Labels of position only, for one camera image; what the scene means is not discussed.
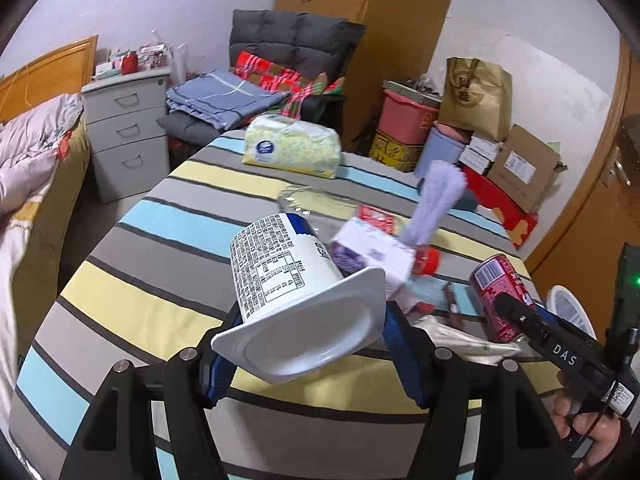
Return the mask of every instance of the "white fan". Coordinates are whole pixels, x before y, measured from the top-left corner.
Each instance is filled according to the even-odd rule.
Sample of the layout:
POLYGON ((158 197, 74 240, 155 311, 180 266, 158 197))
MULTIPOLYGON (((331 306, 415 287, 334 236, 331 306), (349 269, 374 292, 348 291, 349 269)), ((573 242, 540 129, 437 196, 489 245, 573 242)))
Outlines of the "white fan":
POLYGON ((546 297, 546 309, 552 314, 567 320, 594 339, 596 332, 589 321, 580 301, 564 286, 556 285, 546 297))

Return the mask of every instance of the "screw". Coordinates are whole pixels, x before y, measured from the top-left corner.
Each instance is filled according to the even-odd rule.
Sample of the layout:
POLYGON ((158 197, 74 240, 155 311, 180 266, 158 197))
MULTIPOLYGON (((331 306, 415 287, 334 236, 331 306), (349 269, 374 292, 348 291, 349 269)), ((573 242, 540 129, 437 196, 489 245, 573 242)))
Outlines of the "screw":
POLYGON ((504 368, 508 372, 517 372, 518 363, 513 359, 505 359, 504 361, 502 361, 502 368, 504 368))
POLYGON ((118 374, 122 373, 128 368, 129 368, 129 361, 127 361, 126 359, 122 359, 121 361, 118 361, 116 364, 113 365, 113 371, 118 374))
POLYGON ((453 357, 453 352, 444 346, 436 348, 435 355, 441 361, 448 361, 453 357))
POLYGON ((191 361, 198 355, 198 351, 195 348, 185 348, 180 351, 180 359, 183 361, 191 361))

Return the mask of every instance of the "black cable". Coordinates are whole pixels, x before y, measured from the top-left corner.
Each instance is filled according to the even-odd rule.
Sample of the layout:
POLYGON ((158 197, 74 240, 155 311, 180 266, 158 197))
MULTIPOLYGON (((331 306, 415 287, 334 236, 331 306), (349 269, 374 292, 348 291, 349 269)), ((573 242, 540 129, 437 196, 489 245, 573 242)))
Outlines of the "black cable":
POLYGON ((582 436, 582 438, 578 442, 578 446, 575 449, 580 449, 582 444, 584 444, 584 441, 587 440, 587 438, 590 436, 591 431, 593 431, 596 428, 596 426, 598 425, 598 423, 602 420, 602 417, 604 416, 605 412, 607 411, 607 408, 609 407, 609 403, 611 402, 611 400, 613 399, 613 396, 616 394, 616 391, 618 390, 618 385, 619 384, 620 384, 620 380, 618 378, 616 378, 616 380, 613 383, 613 386, 611 387, 611 391, 609 393, 609 397, 607 397, 607 402, 604 403, 604 406, 602 407, 602 409, 598 413, 598 416, 596 417, 596 419, 593 421, 593 424, 590 425, 590 427, 587 430, 587 432, 582 436))

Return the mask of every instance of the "yogurt cup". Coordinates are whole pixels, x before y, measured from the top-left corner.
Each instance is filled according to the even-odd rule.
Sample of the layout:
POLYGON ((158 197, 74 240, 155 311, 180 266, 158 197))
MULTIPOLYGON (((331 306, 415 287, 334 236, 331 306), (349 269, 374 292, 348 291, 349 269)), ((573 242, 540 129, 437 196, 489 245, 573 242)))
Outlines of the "yogurt cup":
POLYGON ((268 383, 292 381, 373 343, 385 323, 385 271, 343 278, 302 216, 280 213, 233 239, 243 323, 211 348, 268 383))

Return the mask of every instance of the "hand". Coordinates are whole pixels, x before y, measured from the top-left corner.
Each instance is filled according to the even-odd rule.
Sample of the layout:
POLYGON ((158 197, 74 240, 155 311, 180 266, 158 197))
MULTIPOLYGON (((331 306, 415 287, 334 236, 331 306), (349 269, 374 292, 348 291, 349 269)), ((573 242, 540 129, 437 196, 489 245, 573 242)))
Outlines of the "hand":
MULTIPOLYGON (((558 372, 558 381, 562 386, 566 385, 566 378, 562 372, 558 372)), ((571 404, 571 399, 566 396, 564 390, 556 396, 554 401, 551 419, 556 425, 560 438, 566 438, 569 435, 570 428, 566 416, 569 414, 571 404)), ((589 431, 597 416, 597 413, 581 413, 577 415, 574 418, 574 430, 584 435, 589 431)), ((582 459, 582 462, 575 468, 575 472, 579 473, 606 459, 616 447, 621 430, 620 418, 617 415, 610 416, 605 414, 598 425, 591 431, 590 437, 593 439, 593 445, 582 459)))

